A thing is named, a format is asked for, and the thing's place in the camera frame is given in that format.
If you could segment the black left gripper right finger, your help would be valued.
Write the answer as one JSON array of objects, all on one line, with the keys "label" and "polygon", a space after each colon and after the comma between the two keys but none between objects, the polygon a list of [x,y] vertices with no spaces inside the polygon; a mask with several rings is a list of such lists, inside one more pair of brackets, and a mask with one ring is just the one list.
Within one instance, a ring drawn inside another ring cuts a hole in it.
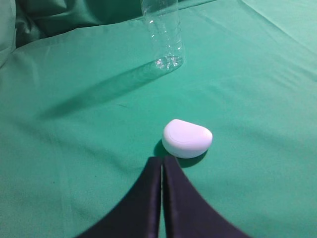
[{"label": "black left gripper right finger", "polygon": [[198,193],[173,156],[163,159],[162,184],[168,238],[248,238],[217,213]]}]

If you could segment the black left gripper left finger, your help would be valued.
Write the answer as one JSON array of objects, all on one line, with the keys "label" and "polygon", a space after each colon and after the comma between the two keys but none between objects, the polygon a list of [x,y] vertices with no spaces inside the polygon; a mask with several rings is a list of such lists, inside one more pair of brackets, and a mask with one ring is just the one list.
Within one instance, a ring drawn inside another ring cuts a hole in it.
[{"label": "black left gripper left finger", "polygon": [[162,158],[148,158],[121,201],[79,238],[157,238],[161,209]]}]

